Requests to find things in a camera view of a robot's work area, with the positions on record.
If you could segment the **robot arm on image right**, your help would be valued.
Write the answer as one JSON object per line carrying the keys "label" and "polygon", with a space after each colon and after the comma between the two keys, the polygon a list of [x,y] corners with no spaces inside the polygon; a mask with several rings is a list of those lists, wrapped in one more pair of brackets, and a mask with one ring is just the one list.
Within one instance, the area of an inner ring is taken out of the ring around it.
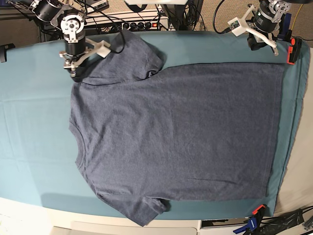
{"label": "robot arm on image right", "polygon": [[268,40],[288,41],[291,37],[289,29],[284,29],[285,18],[292,4],[309,4],[311,0],[261,0],[256,10],[252,10],[252,18],[246,20],[248,26],[265,36]]}

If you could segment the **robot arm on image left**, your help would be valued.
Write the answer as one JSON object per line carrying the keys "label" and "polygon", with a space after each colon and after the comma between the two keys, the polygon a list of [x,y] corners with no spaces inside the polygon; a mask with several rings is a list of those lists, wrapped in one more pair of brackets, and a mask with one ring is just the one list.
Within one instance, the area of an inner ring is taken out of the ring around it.
{"label": "robot arm on image left", "polygon": [[30,11],[39,23],[53,27],[65,43],[65,49],[59,52],[64,69],[74,82],[82,82],[88,70],[87,60],[96,49],[96,42],[86,37],[87,5],[79,0],[7,0],[6,3],[25,17],[30,17],[26,14]]}

